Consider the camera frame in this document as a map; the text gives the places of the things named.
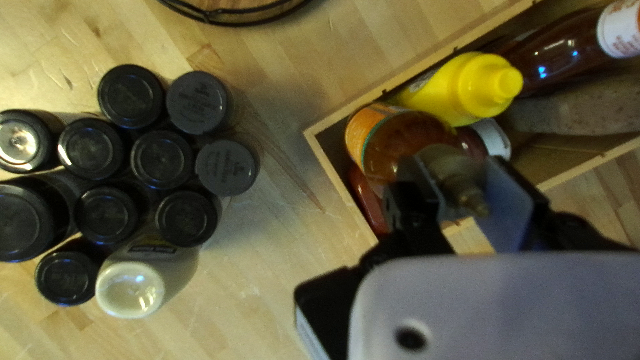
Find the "white label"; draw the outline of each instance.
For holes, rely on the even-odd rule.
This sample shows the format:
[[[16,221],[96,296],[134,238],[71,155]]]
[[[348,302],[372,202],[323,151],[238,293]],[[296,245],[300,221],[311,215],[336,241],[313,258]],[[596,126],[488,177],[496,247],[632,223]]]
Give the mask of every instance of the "white label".
[[[409,85],[409,91],[416,92],[423,88],[424,85],[427,85],[429,80],[431,80],[431,78],[436,74],[438,70],[440,70],[440,68],[433,69],[421,75],[421,77],[417,78],[413,83],[411,83],[411,85]]]
[[[640,0],[618,0],[598,19],[598,43],[612,58],[640,55],[638,12]]]

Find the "orange label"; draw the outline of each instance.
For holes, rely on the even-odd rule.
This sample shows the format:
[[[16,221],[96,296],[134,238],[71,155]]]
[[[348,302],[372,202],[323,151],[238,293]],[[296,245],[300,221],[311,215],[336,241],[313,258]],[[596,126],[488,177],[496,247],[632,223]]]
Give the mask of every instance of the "orange label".
[[[344,141],[351,159],[362,170],[362,153],[371,131],[385,119],[408,111],[399,106],[391,106],[384,102],[374,102],[356,111],[349,119],[344,132]]]

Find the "spice jar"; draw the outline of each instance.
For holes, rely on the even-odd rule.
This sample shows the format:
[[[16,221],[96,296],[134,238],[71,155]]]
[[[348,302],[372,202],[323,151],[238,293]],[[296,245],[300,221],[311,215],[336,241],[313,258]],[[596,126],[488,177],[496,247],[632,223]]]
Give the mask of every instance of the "spice jar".
[[[162,200],[155,222],[164,240],[180,247],[196,247],[213,235],[221,212],[222,203],[216,196],[181,190]]]
[[[35,283],[40,294],[60,306],[76,306],[95,294],[98,270],[109,251],[87,239],[70,240],[40,260]]]
[[[193,175],[193,150],[184,137],[167,130],[141,136],[131,150],[131,170],[145,185],[168,190]]]
[[[237,113],[231,86],[208,72],[192,71],[169,87],[166,106],[171,122],[188,134],[202,135],[230,124]]]
[[[138,65],[109,70],[98,86],[98,103],[107,119],[127,129],[140,129],[164,115],[164,85]]]
[[[198,153],[196,174],[202,185],[218,196],[240,195],[251,188],[258,176],[257,149],[240,136],[213,141]]]
[[[69,124],[58,140],[58,157],[67,170],[88,180],[102,180],[128,167],[128,136],[95,118]]]
[[[101,245],[116,245],[146,221],[157,194],[134,181],[112,181],[87,192],[78,200],[74,216],[80,232]]]

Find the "gray jar lid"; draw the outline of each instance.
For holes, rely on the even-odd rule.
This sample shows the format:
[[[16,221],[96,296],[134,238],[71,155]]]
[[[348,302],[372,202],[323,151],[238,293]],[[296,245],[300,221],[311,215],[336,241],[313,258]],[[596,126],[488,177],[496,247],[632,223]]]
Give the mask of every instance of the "gray jar lid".
[[[258,156],[249,147],[229,139],[206,145],[196,159],[200,182],[218,196],[235,196],[249,190],[259,166]]]
[[[188,72],[169,87],[166,108],[171,122],[188,134],[202,135],[224,125],[231,116],[231,96],[218,78]]]

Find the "plastic bottle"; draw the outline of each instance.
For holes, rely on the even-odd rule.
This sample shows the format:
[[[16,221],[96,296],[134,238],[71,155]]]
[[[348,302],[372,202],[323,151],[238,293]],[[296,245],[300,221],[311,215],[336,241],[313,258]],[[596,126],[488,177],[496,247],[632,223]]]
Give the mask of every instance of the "plastic bottle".
[[[167,243],[149,229],[141,231],[100,268],[95,284],[98,305],[119,318],[155,313],[191,280],[199,250]]]
[[[465,126],[503,112],[522,88],[522,75],[496,54],[464,53],[401,90],[391,102]]]
[[[498,51],[522,72],[521,96],[531,95],[605,65],[640,54],[640,2],[619,0],[579,10]]]
[[[85,192],[76,202],[78,229],[92,242],[118,245],[128,240],[147,219],[152,204],[159,201],[153,190],[121,179]]]

